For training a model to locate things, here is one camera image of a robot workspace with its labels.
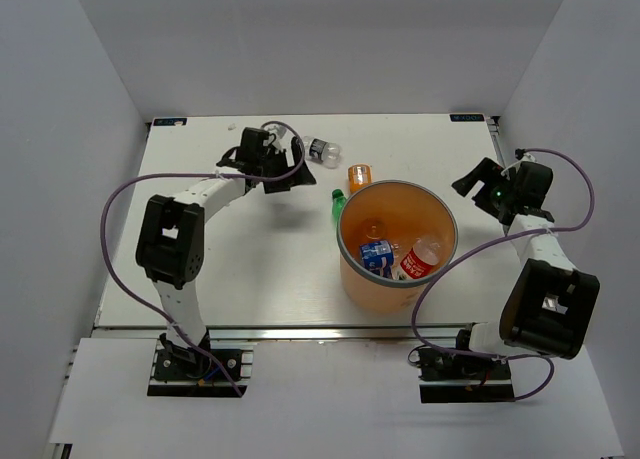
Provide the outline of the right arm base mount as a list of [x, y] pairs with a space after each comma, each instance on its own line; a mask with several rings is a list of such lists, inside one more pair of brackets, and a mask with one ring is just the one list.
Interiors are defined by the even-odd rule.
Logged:
[[515, 398], [507, 364], [426, 347], [416, 353], [422, 404], [501, 403]]

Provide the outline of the small orange bottle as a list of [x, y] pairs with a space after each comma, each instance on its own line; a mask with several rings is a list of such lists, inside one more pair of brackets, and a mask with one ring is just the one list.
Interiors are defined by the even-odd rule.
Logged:
[[349, 191], [354, 194], [372, 183], [371, 167], [367, 164], [355, 164], [348, 168]]

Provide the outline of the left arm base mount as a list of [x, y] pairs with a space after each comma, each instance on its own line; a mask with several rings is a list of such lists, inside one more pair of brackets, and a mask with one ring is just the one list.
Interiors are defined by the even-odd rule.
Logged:
[[240, 398], [248, 387], [253, 350], [222, 344], [213, 355], [221, 366], [204, 358], [190, 363], [157, 344], [147, 386], [148, 397]]

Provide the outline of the clear bottle blue label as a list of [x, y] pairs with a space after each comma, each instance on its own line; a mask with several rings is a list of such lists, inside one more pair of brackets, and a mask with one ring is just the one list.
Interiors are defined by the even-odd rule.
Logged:
[[394, 264], [393, 248], [387, 240], [363, 244], [359, 247], [360, 262], [369, 272], [390, 278]]

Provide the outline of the green plastic bottle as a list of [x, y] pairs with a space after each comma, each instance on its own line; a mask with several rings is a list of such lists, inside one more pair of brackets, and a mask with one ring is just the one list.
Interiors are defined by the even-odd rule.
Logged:
[[332, 191], [332, 205], [331, 205], [331, 217], [335, 226], [338, 225], [341, 213], [347, 202], [347, 197], [341, 189], [334, 189]]

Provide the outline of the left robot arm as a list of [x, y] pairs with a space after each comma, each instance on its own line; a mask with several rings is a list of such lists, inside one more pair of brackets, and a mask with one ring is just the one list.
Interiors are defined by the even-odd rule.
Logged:
[[205, 225], [258, 186], [269, 193], [314, 185], [298, 134], [279, 121], [243, 130], [240, 144], [221, 157], [212, 178], [146, 205], [135, 260], [155, 287], [167, 330], [160, 342], [170, 360], [193, 379], [214, 368], [195, 280], [205, 259]]

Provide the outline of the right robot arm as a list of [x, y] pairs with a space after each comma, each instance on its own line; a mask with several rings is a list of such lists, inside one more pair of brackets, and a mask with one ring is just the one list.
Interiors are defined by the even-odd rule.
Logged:
[[461, 330], [451, 353], [453, 369], [472, 378], [488, 364], [487, 354], [535, 353], [572, 359], [580, 351], [600, 282], [568, 259], [551, 233], [555, 219], [543, 209], [553, 171], [531, 159], [504, 168], [489, 158], [452, 187], [467, 195], [478, 182], [475, 205], [513, 236], [522, 270], [497, 322]]

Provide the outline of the clear bottle red label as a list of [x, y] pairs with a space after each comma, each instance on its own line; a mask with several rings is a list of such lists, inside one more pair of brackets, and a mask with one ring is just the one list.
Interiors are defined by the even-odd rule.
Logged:
[[433, 235], [419, 238], [400, 261], [395, 277], [398, 280], [417, 280], [429, 275], [441, 258], [441, 244]]

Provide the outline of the orange juice bottle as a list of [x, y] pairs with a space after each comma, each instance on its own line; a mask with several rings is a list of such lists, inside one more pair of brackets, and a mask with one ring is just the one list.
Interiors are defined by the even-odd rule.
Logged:
[[387, 226], [380, 218], [365, 219], [359, 226], [359, 243], [368, 244], [388, 238]]

